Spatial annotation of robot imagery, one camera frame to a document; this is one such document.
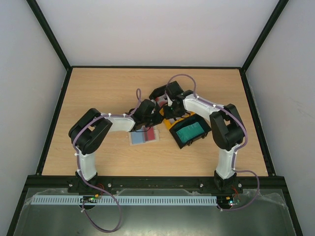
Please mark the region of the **beige card holder wallet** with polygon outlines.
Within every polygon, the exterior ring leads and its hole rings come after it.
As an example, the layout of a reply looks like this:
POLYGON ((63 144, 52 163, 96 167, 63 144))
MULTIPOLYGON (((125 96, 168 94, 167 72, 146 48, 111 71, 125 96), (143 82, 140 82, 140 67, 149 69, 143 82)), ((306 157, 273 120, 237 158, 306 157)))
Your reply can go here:
POLYGON ((159 130, 154 127, 142 127, 139 130, 129 132, 128 134, 129 144, 132 145, 142 145, 151 142, 158 142, 159 130))

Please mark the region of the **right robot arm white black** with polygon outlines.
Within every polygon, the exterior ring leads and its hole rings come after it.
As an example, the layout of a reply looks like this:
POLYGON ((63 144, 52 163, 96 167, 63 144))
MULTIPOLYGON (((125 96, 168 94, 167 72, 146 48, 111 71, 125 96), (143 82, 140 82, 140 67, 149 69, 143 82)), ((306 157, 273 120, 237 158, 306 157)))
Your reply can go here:
POLYGON ((168 103, 164 112, 170 117, 178 117, 188 111, 210 122, 213 140, 219 147, 219 162, 214 172, 215 188, 224 193, 232 187, 237 187, 237 152, 248 141, 237 108, 233 104, 223 106, 208 101, 197 95, 194 90, 183 91, 176 81, 168 83, 162 94, 168 103))

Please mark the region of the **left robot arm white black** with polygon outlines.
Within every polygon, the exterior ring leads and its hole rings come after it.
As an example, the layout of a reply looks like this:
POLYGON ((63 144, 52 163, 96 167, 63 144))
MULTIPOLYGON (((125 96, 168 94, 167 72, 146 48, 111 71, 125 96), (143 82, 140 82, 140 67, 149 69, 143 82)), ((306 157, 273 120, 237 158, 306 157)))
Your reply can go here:
POLYGON ((162 123, 161 107, 153 100, 139 101, 122 115, 89 109, 70 129, 68 135, 75 150, 77 181, 73 189, 80 192, 99 191, 96 186, 95 152, 110 132, 143 132, 162 123))

